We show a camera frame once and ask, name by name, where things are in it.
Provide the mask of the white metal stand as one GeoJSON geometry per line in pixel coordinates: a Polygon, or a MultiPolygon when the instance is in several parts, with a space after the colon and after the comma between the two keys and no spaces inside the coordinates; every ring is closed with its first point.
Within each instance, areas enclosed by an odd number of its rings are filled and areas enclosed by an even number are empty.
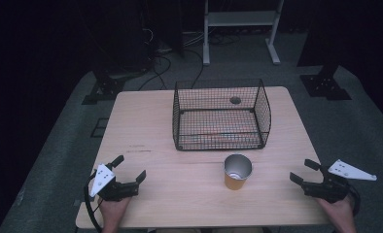
{"type": "Polygon", "coordinates": [[[278,4],[273,11],[251,11],[251,12],[210,12],[209,0],[205,0],[204,21],[203,21],[203,46],[202,64],[210,64],[210,45],[209,29],[213,27],[233,27],[233,26],[270,26],[271,32],[265,39],[271,61],[274,65],[281,63],[274,41],[280,22],[285,0],[278,0],[278,4]]]}

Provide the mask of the black stand base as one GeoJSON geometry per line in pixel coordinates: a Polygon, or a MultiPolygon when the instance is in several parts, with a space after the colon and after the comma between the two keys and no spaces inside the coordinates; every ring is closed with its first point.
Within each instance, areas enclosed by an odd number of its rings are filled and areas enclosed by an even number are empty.
{"type": "Polygon", "coordinates": [[[350,100],[348,92],[334,79],[337,64],[326,64],[315,75],[301,75],[300,79],[311,97],[325,97],[328,100],[350,100]]]}
{"type": "Polygon", "coordinates": [[[95,84],[91,92],[85,96],[83,105],[95,105],[99,101],[115,100],[125,85],[125,79],[113,79],[106,71],[100,68],[92,70],[95,77],[95,84]]]}

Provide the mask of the black wire mesh basket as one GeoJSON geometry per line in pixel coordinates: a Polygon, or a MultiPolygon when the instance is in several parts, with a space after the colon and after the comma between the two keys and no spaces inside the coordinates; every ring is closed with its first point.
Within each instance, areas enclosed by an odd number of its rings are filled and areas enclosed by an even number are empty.
{"type": "Polygon", "coordinates": [[[260,79],[175,84],[172,135],[177,150],[261,150],[270,128],[270,105],[260,79]],[[233,96],[241,103],[232,104],[233,96]]]}

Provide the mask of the orange paper cup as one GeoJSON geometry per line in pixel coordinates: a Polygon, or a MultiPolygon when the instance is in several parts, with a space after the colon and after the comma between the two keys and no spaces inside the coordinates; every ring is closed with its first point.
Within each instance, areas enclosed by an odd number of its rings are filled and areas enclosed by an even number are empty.
{"type": "Polygon", "coordinates": [[[225,185],[231,190],[240,189],[253,172],[252,161],[243,154],[231,154],[224,161],[225,185]]]}

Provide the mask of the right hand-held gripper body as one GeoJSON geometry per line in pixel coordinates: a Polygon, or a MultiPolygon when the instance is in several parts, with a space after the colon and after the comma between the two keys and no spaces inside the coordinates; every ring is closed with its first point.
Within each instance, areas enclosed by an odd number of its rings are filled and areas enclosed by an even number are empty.
{"type": "Polygon", "coordinates": [[[321,165],[321,183],[303,181],[301,188],[306,196],[321,198],[329,203],[343,200],[351,189],[349,180],[376,181],[377,176],[354,167],[340,159],[331,166],[321,165]]]}

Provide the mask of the person's left hand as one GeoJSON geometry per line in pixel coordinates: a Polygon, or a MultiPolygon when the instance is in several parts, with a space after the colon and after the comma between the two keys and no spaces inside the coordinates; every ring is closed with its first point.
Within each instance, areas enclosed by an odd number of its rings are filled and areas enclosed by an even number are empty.
{"type": "Polygon", "coordinates": [[[100,213],[103,218],[103,228],[101,233],[118,233],[120,224],[130,203],[129,197],[123,198],[119,202],[98,200],[100,213]]]}

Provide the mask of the person's right hand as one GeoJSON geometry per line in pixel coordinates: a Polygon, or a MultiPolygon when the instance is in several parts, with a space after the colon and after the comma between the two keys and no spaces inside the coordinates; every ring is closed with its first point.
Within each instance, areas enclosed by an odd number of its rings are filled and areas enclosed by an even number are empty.
{"type": "Polygon", "coordinates": [[[357,233],[353,216],[354,201],[350,196],[334,203],[321,198],[316,198],[315,201],[328,216],[336,233],[357,233]]]}

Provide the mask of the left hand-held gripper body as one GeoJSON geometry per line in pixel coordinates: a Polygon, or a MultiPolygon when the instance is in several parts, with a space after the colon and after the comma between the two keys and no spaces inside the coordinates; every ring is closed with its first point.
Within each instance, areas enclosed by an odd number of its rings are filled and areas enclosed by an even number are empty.
{"type": "Polygon", "coordinates": [[[126,197],[138,194],[139,182],[119,183],[114,172],[105,164],[99,164],[94,172],[94,182],[89,192],[90,197],[98,195],[105,201],[119,202],[126,197]]]}

